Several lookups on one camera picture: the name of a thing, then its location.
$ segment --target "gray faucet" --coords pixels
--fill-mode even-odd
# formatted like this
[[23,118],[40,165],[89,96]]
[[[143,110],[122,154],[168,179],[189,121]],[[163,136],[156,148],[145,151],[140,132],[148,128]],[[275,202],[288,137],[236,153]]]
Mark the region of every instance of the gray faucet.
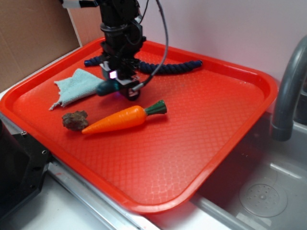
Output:
[[296,46],[279,87],[271,117],[270,135],[274,140],[290,139],[293,120],[307,124],[307,36]]

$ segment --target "sink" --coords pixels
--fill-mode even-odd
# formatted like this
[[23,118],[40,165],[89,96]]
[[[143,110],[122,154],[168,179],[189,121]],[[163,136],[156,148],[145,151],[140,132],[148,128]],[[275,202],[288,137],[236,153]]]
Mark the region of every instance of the sink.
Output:
[[274,141],[265,113],[197,194],[257,230],[306,229],[307,130]]

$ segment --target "toy carrot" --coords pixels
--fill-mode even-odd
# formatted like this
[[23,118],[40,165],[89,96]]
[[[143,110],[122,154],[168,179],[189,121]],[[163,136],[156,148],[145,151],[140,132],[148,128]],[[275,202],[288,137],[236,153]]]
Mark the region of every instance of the toy carrot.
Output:
[[167,108],[163,100],[160,100],[156,104],[145,109],[135,105],[93,123],[92,125],[83,129],[82,133],[102,133],[130,128],[141,125],[149,115],[165,113],[167,113]]

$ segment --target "light blue cloth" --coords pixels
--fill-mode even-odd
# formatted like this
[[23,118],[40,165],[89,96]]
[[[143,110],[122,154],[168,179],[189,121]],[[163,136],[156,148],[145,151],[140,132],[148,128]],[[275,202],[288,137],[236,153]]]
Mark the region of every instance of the light blue cloth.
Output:
[[65,107],[83,97],[96,93],[97,86],[102,82],[104,80],[93,74],[83,69],[77,69],[72,77],[54,82],[59,88],[59,100],[49,110],[53,110],[57,105]]

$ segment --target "red tray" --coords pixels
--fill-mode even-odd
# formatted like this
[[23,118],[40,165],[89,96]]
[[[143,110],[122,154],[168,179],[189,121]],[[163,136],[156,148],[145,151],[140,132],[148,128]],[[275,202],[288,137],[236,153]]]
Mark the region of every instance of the red tray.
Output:
[[[203,66],[187,74],[154,77],[134,102],[119,93],[93,95],[49,111],[59,98],[54,81],[71,77],[77,68],[102,78],[100,67],[83,65],[101,54],[100,42],[93,41],[11,89],[0,101],[0,110],[99,190],[138,213],[161,212],[188,200],[277,94],[274,80],[263,72],[170,48],[167,63],[200,59]],[[137,58],[159,63],[163,52],[163,45],[147,41]],[[167,114],[150,116],[138,127],[82,135],[62,126],[61,117],[68,112],[85,110],[91,124],[159,100],[165,101]]]

